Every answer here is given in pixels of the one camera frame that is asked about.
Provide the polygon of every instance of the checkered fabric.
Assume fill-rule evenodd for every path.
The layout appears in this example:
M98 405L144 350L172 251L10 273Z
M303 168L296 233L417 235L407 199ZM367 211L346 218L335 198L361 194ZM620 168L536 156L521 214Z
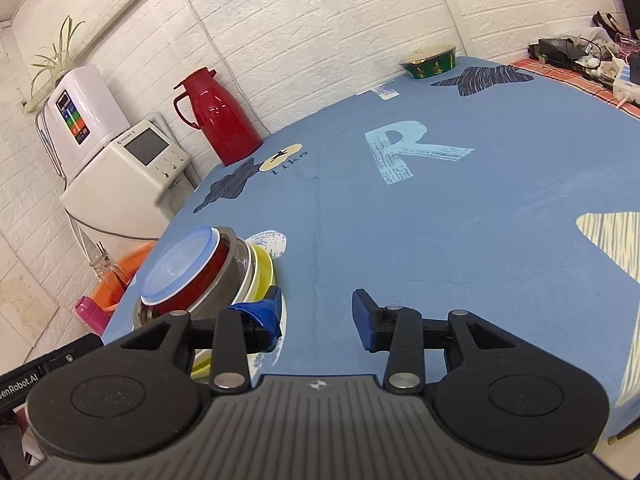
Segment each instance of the checkered fabric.
M534 74L538 74L544 77L548 77L549 79L571 85L572 87L577 88L578 90L582 90L589 95L597 97L598 99L601 99L612 106L616 106L619 102L619 100L613 97L612 92L604 89L602 86L594 83L593 81L587 81L577 72L572 72L571 70L565 68L556 68L551 65L542 64L534 59L523 59L511 64L516 68L521 68L527 70L528 72L533 72ZM632 117L635 117L636 119L640 119L640 108L631 103L623 104L620 110Z

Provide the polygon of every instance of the pink bottle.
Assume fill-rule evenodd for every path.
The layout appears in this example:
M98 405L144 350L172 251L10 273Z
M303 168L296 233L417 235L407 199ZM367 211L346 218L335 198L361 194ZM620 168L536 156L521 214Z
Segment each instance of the pink bottle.
M111 316L88 296L82 296L78 300L76 303L76 314L78 314L78 317L87 323L89 328L97 333L97 335L104 333L104 329L107 328L107 324L111 319Z

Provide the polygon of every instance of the metal screw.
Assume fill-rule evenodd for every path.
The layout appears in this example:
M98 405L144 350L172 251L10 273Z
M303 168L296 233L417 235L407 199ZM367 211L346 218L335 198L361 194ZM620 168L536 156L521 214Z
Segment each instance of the metal screw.
M224 372L214 377L213 383L225 390L238 388L244 384L244 376L236 372Z
M389 377L389 384L395 388L413 388L420 384L420 377L411 372L397 372Z

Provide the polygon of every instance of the red pitcher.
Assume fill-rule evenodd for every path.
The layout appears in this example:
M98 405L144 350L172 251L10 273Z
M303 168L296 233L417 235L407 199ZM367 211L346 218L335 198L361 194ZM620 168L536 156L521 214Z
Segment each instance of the red pitcher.
M202 130L225 166L251 155L262 144L251 121L233 98L214 78L215 70L201 68L174 87L186 92L174 99L180 118L192 128ZM189 96L198 124L184 118L178 101Z

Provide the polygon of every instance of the jug handle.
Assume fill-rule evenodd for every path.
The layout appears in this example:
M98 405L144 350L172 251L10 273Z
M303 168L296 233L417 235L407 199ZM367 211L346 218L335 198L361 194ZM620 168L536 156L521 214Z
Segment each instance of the jug handle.
M178 108L178 101L180 99L183 99L187 97L187 92L183 92L180 95L178 95L177 98L174 99L174 108L175 111L178 113L178 117L180 117L185 123L187 123L191 128L195 128L196 130L199 130L200 127L196 124L196 123L192 123L191 121L188 121L187 119L184 118L184 115L181 113L180 108Z

